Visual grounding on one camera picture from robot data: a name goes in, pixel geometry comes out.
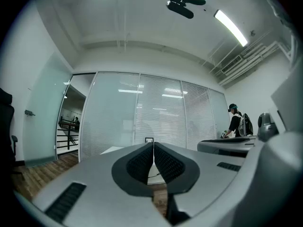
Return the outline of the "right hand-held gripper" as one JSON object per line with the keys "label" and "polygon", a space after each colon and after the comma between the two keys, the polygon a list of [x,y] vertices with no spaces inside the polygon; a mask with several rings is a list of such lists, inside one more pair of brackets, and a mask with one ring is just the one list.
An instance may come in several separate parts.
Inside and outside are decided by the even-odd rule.
{"label": "right hand-held gripper", "polygon": [[225,191],[197,216],[200,227],[295,227],[303,202],[303,63],[271,96],[258,139]]}

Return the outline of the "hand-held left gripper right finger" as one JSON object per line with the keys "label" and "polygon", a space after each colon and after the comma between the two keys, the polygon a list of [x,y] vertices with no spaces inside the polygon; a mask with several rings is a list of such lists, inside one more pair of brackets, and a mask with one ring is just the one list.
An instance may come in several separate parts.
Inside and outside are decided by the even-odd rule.
{"label": "hand-held left gripper right finger", "polygon": [[154,144],[154,161],[167,186],[167,218],[192,218],[230,185],[244,163],[232,157]]}

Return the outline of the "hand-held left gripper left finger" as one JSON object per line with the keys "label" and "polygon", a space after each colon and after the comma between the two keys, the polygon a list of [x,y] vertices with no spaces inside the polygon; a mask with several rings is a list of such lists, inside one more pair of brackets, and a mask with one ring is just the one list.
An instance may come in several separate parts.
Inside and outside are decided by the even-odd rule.
{"label": "hand-held left gripper left finger", "polygon": [[49,183],[21,208],[38,227],[167,227],[143,182],[153,163],[151,143],[83,160]]}

